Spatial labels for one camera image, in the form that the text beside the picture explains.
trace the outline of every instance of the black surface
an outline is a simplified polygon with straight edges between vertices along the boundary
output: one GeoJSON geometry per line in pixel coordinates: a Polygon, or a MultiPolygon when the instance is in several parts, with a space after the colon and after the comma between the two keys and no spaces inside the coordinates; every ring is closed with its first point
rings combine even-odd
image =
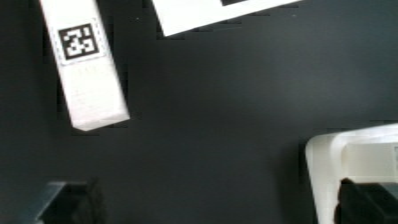
{"type": "MultiPolygon", "coordinates": [[[[396,191],[398,184],[389,184],[396,191]]],[[[398,200],[379,183],[341,181],[336,224],[398,223],[398,200]]]]}
{"type": "Polygon", "coordinates": [[[224,6],[226,6],[226,5],[231,5],[231,4],[235,4],[235,3],[240,3],[240,2],[244,2],[244,1],[247,1],[247,0],[221,0],[224,6]]]}
{"type": "Polygon", "coordinates": [[[38,2],[0,3],[0,222],[98,176],[110,224],[313,223],[308,139],[398,119],[398,2],[304,1],[171,38],[148,2],[100,9],[137,119],[84,134],[38,2]]]}

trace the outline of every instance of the black square pattern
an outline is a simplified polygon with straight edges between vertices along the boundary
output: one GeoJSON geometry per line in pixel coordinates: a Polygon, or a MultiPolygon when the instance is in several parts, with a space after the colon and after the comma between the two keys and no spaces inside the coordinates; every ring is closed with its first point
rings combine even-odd
{"type": "Polygon", "coordinates": [[[244,1],[247,1],[247,0],[221,0],[224,6],[231,5],[231,4],[238,3],[238,2],[244,2],[244,1]]]}
{"type": "Polygon", "coordinates": [[[80,58],[100,52],[91,24],[59,30],[59,37],[66,60],[80,58]]]}

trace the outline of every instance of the white tag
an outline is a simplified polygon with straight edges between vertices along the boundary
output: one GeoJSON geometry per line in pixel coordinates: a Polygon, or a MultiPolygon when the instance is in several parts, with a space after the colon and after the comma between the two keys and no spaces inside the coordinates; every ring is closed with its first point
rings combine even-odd
{"type": "Polygon", "coordinates": [[[130,119],[94,0],[41,0],[73,127],[130,119]]]}
{"type": "Polygon", "coordinates": [[[153,0],[164,35],[297,1],[300,0],[153,0]]]}

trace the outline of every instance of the black object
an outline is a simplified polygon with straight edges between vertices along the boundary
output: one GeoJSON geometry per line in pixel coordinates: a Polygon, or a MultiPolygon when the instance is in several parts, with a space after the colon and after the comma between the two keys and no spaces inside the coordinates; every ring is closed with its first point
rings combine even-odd
{"type": "Polygon", "coordinates": [[[398,223],[398,184],[341,181],[336,224],[398,223]]]}
{"type": "Polygon", "coordinates": [[[105,224],[105,206],[98,179],[52,182],[22,223],[105,224]]]}
{"type": "Polygon", "coordinates": [[[247,0],[221,0],[224,6],[231,5],[231,4],[238,3],[238,2],[244,2],[244,1],[247,1],[247,0]]]}

